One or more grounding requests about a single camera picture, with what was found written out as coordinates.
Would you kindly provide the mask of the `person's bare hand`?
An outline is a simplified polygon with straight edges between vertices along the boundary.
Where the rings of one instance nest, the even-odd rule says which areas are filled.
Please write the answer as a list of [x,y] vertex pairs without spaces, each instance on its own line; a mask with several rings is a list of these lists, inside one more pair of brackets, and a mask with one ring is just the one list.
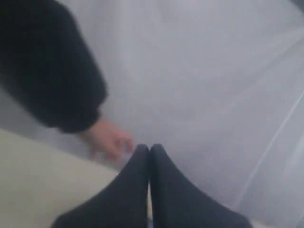
[[134,151],[133,138],[130,134],[103,117],[78,136],[90,147],[89,157],[92,160],[98,153],[102,153],[105,158],[117,161],[123,152]]

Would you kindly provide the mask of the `person's black sleeved forearm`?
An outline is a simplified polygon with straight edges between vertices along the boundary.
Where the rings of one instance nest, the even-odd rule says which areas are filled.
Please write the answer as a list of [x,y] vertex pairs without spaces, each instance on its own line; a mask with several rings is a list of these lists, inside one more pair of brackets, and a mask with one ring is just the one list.
[[0,80],[47,127],[89,129],[106,84],[66,6],[55,0],[0,3]]

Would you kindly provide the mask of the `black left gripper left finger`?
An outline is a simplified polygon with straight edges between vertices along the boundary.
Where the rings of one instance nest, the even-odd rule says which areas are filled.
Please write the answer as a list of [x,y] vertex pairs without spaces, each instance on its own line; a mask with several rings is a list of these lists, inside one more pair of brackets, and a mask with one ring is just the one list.
[[54,228],[146,228],[149,148],[140,144],[120,173],[101,192],[61,214]]

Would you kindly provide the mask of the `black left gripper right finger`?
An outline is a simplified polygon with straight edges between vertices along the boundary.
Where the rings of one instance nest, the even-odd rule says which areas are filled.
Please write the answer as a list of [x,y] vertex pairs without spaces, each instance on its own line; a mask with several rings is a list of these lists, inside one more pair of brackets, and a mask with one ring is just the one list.
[[249,219],[200,191],[175,166],[164,147],[149,153],[155,228],[250,228]]

